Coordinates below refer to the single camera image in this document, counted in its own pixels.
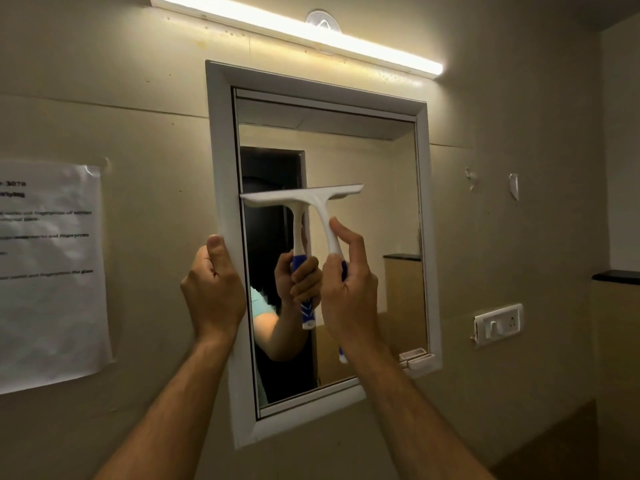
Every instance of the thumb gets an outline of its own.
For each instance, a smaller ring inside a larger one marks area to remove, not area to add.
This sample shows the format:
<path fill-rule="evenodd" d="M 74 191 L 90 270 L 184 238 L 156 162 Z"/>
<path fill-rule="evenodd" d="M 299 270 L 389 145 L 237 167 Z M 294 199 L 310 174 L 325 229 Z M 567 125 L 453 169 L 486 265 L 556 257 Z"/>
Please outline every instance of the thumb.
<path fill-rule="evenodd" d="M 231 256 L 227 250 L 224 238 L 219 235 L 212 235 L 207 240 L 207 252 L 209 253 L 209 259 L 213 264 L 213 271 L 216 274 L 235 273 L 233 263 L 231 263 Z"/>
<path fill-rule="evenodd" d="M 337 254 L 329 254 L 322 268 L 322 274 L 323 289 L 335 289 L 344 286 L 342 282 L 342 258 Z"/>

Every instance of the ceiling light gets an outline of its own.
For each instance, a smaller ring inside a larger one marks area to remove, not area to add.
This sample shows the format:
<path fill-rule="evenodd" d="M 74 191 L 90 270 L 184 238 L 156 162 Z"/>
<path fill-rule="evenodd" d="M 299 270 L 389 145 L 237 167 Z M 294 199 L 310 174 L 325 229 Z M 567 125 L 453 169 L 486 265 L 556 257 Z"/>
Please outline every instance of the ceiling light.
<path fill-rule="evenodd" d="M 307 45 L 334 54 L 436 78 L 442 64 L 231 0 L 151 0 L 158 8 Z"/>

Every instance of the blue handle grip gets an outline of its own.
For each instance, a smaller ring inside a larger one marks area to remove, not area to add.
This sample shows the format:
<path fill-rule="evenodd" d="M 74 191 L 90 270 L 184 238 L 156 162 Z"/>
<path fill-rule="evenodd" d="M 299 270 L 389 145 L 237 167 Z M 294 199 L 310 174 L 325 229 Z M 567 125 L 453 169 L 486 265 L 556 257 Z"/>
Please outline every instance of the blue handle grip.
<path fill-rule="evenodd" d="M 347 261 L 342 261 L 342 281 L 345 281 L 347 279 Z M 344 356 L 344 352 L 342 352 L 342 349 L 338 349 L 338 352 L 340 352 L 340 362 L 342 363 L 347 363 L 347 357 Z"/>
<path fill-rule="evenodd" d="M 307 256 L 302 254 L 300 256 L 293 256 L 293 272 L 302 266 L 302 263 L 307 260 Z M 316 327 L 316 316 L 314 314 L 314 302 L 312 299 L 306 300 L 302 303 L 302 328 L 305 330 L 311 330 Z"/>

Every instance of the white mirror frame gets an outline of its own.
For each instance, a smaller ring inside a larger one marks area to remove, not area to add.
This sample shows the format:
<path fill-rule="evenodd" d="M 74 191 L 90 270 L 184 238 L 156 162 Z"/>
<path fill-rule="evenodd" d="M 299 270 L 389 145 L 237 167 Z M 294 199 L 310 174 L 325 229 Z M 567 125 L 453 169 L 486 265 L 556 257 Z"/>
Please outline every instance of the white mirror frame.
<path fill-rule="evenodd" d="M 429 356 L 427 360 L 422 360 L 420 369 L 405 371 L 412 378 L 417 378 L 441 369 L 442 338 L 433 236 L 427 104 L 212 61 L 207 61 L 205 66 L 218 232 L 225 237 L 231 259 L 240 273 L 245 289 L 248 270 L 244 259 L 244 210 L 239 197 L 241 178 L 234 113 L 236 95 L 408 121 L 415 125 Z M 236 344 L 228 362 L 231 421 L 236 449 L 340 410 L 365 397 L 358 379 L 351 378 L 267 406 L 260 411 L 257 405 L 257 382 L 253 373 L 252 343 L 247 313 L 238 330 Z"/>

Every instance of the wall switch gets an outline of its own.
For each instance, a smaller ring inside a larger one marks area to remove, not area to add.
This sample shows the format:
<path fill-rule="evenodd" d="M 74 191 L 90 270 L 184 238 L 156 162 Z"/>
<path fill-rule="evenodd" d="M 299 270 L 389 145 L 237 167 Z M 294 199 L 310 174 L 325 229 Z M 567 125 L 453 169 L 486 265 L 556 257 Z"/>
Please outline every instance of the wall switch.
<path fill-rule="evenodd" d="M 476 315 L 474 336 L 476 348 L 506 339 L 522 331 L 524 307 L 521 303 Z"/>

